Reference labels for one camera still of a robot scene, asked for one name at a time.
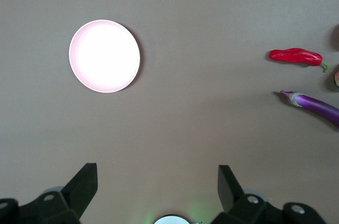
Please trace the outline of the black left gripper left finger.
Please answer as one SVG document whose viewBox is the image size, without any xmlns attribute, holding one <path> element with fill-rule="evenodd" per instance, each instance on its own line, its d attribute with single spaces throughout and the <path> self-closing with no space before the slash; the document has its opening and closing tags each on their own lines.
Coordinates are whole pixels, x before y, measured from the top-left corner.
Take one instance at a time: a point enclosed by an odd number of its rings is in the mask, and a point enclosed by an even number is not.
<svg viewBox="0 0 339 224">
<path fill-rule="evenodd" d="M 1 199 L 1 223 L 80 223 L 96 192 L 97 164 L 87 163 L 60 191 L 22 206 L 16 199 Z"/>
</svg>

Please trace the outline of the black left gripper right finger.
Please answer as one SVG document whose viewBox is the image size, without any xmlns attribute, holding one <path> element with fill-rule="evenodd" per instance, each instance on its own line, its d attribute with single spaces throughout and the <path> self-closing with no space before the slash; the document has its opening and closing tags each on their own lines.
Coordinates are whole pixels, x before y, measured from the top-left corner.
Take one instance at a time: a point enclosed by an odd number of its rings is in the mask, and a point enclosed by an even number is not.
<svg viewBox="0 0 339 224">
<path fill-rule="evenodd" d="M 223 208 L 212 223 L 325 223 L 312 207 L 286 203 L 280 210 L 253 193 L 245 193 L 228 165 L 218 167 L 218 195 Z"/>
</svg>

